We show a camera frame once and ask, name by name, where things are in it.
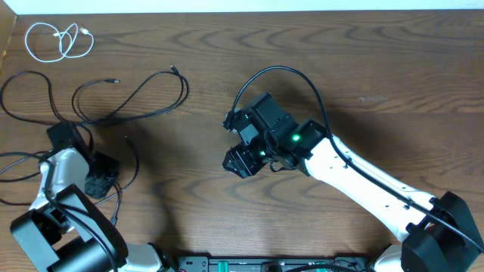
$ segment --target green component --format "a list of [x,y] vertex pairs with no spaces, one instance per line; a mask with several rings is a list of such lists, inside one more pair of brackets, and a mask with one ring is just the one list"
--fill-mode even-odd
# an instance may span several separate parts
[[294,134],[293,135],[293,141],[299,141],[301,139],[301,136]]
[[[324,261],[318,261],[316,264],[326,264]],[[326,268],[318,268],[316,272],[326,272]]]
[[219,272],[228,272],[228,261],[219,261],[218,266]]

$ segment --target wooden table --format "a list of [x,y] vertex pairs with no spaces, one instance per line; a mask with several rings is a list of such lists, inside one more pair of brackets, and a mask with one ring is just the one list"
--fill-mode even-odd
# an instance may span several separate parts
[[[190,82],[175,112],[111,128],[93,127],[95,147],[120,159],[120,183],[134,171],[129,136],[141,154],[141,171],[123,194],[118,228],[131,243],[212,255],[378,255],[392,234],[338,190],[300,172],[264,168],[242,180],[221,168],[238,143],[225,118],[240,87],[260,69],[287,65],[319,88],[334,132],[356,153],[405,183],[467,201],[484,233],[484,11],[298,12],[261,14],[122,14],[22,16],[9,45],[0,82],[35,70],[50,77],[57,108],[75,119],[70,97],[94,79],[120,84],[88,88],[81,106],[90,116],[115,109],[150,74],[176,65]],[[66,28],[80,23],[96,38],[84,58],[43,64],[32,59],[23,35],[34,22]],[[47,29],[30,36],[43,58],[54,58],[57,40]],[[90,41],[79,38],[80,53]],[[179,81],[149,82],[123,116],[170,104]],[[314,94],[293,74],[257,79],[242,97],[262,91],[300,122],[322,121]],[[54,120],[46,84],[38,76],[13,82],[9,109]],[[46,126],[0,115],[0,151],[34,152],[51,146]],[[12,159],[2,159],[5,165]],[[36,170],[21,165],[5,178]],[[2,184],[1,198],[32,201],[39,179]],[[110,216],[114,201],[101,207]],[[25,207],[0,208],[0,269],[32,270],[9,232]],[[484,270],[484,259],[473,266]]]

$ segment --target white wall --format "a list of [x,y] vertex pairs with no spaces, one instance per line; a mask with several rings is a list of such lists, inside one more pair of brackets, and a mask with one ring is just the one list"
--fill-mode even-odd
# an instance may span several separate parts
[[484,0],[4,0],[22,14],[482,9]]

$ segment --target coiled white cable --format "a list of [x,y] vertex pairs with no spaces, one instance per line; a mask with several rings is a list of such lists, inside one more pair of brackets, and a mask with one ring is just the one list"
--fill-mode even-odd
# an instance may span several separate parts
[[[38,25],[43,25],[43,26],[49,26],[51,27],[55,33],[53,34],[54,37],[58,37],[59,38],[59,52],[60,54],[62,55],[62,57],[59,57],[58,59],[56,60],[41,60],[39,59],[37,56],[34,55],[34,53],[31,52],[30,48],[29,48],[29,43],[27,42],[27,38],[29,37],[29,34],[30,34],[30,30],[32,30],[35,26],[38,26]],[[76,28],[76,34],[74,34],[74,37],[72,37],[70,34],[69,34],[69,30],[71,28],[75,27]],[[91,46],[89,47],[89,49],[84,53],[84,54],[80,54],[80,55],[77,55],[77,56],[68,56],[67,54],[69,54],[69,51],[70,49],[72,49],[74,43],[76,42],[76,39],[77,39],[77,33],[78,32],[82,32],[82,34],[84,35],[88,35],[88,36],[91,36],[91,39],[92,39],[92,42],[91,42]],[[66,51],[63,51],[63,47],[62,47],[62,40],[64,38],[64,36],[67,36],[69,37],[69,40],[70,40],[70,43],[69,43],[69,46],[67,47]],[[73,23],[71,24],[69,27],[67,27],[67,29],[63,32],[59,32],[59,30],[55,27],[55,26],[52,26],[51,24],[48,24],[48,23],[34,23],[28,30],[27,32],[25,33],[25,48],[27,49],[27,51],[29,52],[30,56],[32,56],[34,59],[36,59],[37,61],[40,61],[40,62],[43,62],[43,63],[53,63],[53,62],[56,62],[56,61],[59,61],[59,60],[62,60],[64,59],[65,57],[68,57],[68,58],[75,58],[75,57],[84,57],[86,56],[92,49],[92,46],[94,46],[94,36],[89,33],[89,31],[85,28],[80,28],[77,26],[77,23]]]

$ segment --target wooden tabletop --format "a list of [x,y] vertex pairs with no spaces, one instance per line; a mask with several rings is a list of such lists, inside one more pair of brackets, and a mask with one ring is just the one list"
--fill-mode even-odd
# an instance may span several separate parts
[[[0,82],[23,70],[53,84],[60,113],[76,116],[77,86],[89,116],[114,110],[149,75],[175,65],[190,82],[189,98],[175,112],[110,128],[92,127],[95,148],[122,161],[119,182],[135,161],[125,135],[141,154],[141,170],[123,194],[119,228],[130,243],[237,256],[376,256],[392,234],[338,190],[300,172],[264,168],[245,180],[222,170],[240,139],[221,126],[251,75],[279,64],[303,71],[329,110],[334,133],[352,150],[412,187],[442,196],[456,193],[484,234],[484,11],[296,12],[253,14],[119,14],[22,16]],[[46,22],[65,29],[79,23],[95,36],[80,59],[43,64],[23,44],[26,29]],[[79,37],[83,52],[90,40]],[[42,58],[58,55],[49,29],[29,37]],[[180,91],[174,76],[149,82],[121,111],[146,113],[169,105]],[[271,72],[240,100],[270,92],[299,122],[322,122],[314,94],[296,75]],[[54,121],[47,86],[38,76],[12,82],[5,104],[21,116]],[[45,125],[0,113],[0,152],[51,148]],[[6,165],[13,158],[1,159]],[[31,161],[4,178],[34,172]],[[33,201],[39,179],[1,184],[0,197]],[[111,215],[115,201],[101,206]],[[0,207],[0,270],[33,270],[10,234],[26,207]],[[480,257],[472,271],[484,270]]]

